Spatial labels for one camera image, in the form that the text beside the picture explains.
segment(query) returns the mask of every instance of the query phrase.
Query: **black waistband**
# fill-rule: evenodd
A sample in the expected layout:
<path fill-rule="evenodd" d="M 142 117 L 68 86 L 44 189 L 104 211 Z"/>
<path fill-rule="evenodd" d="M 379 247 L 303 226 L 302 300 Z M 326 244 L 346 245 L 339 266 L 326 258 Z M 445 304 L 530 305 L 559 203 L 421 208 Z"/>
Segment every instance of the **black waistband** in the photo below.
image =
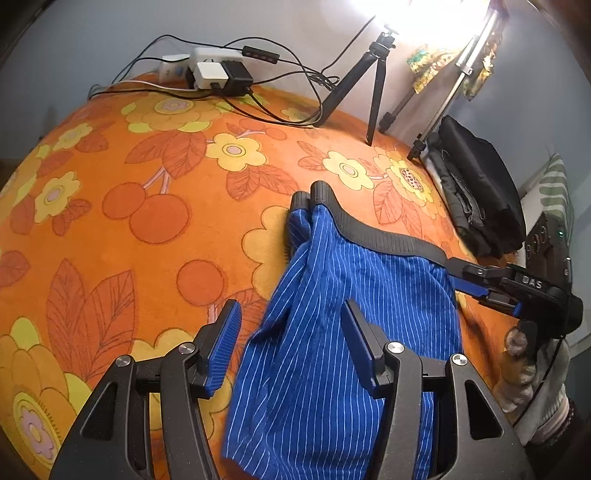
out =
<path fill-rule="evenodd" d="M 348 241 L 378 253 L 423 257 L 445 267 L 447 257 L 441 248 L 413 236 L 384 232 L 345 212 L 333 189 L 325 181 L 315 181 L 310 192 L 295 192 L 291 198 L 290 210 L 307 208 L 312 211 L 316 205 L 324 205 L 332 215 L 337 230 Z"/>

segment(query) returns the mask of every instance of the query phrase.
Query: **black power adapter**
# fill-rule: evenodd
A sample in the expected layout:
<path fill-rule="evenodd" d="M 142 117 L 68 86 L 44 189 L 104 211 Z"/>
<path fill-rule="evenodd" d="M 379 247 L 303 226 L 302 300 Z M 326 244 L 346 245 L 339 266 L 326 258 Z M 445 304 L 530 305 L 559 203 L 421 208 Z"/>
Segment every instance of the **black power adapter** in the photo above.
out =
<path fill-rule="evenodd" d="M 224 60 L 222 61 L 222 67 L 228 75 L 228 81 L 222 89 L 224 96 L 240 97 L 246 95 L 250 91 L 254 80 L 242 62 Z"/>

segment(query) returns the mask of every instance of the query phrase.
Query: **gloved hand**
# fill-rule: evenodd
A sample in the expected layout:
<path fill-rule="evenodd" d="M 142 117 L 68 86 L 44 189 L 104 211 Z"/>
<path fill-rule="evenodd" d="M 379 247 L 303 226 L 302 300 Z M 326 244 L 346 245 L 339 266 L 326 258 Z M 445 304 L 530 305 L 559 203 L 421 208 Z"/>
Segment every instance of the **gloved hand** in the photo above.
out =
<path fill-rule="evenodd" d="M 531 401 L 544 378 L 558 341 L 551 340 L 540 348 L 534 364 L 524 355 L 527 337 L 516 327 L 507 332 L 505 350 L 501 355 L 501 379 L 492 392 L 512 424 Z M 523 418 L 514 426 L 522 445 L 529 441 L 544 443 L 567 418 L 569 399 L 564 390 L 564 380 L 569 361 L 569 347 L 566 342 L 562 342 L 540 392 Z"/>

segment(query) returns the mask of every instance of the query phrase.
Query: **orange floral blanket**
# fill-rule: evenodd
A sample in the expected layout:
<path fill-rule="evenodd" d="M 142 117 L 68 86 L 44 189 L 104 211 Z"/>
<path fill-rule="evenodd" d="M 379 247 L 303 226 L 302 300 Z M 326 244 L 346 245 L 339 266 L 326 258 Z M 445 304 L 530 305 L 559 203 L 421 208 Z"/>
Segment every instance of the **orange floral blanket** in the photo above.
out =
<path fill-rule="evenodd" d="M 257 90 L 291 119 L 308 101 Z M 257 112 L 248 99 L 242 108 Z M 291 195 L 322 179 L 368 225 L 474 260 L 407 147 L 336 112 L 322 129 L 271 126 L 219 99 L 103 95 L 42 139 L 0 193 L 0 425 L 47 478 L 76 414 L 111 362 L 164 355 L 243 309 L 222 388 L 200 401 L 222 478 L 226 409 L 244 344 L 288 261 Z M 492 385 L 511 318 L 458 295 L 465 351 Z M 157 478 L 167 478 L 158 395 L 150 402 Z"/>

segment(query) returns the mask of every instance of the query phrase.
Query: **black cloth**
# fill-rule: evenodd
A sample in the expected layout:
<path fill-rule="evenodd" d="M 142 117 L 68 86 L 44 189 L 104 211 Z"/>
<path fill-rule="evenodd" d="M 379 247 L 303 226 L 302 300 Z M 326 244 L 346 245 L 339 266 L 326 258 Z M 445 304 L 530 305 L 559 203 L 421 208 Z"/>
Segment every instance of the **black cloth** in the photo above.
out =
<path fill-rule="evenodd" d="M 477 257 L 521 248 L 525 219 L 517 188 L 502 158 L 451 116 L 427 139 L 458 235 Z"/>
<path fill-rule="evenodd" d="M 589 478 L 591 419 L 584 421 L 574 402 L 562 428 L 541 445 L 527 444 L 525 452 L 539 480 Z"/>

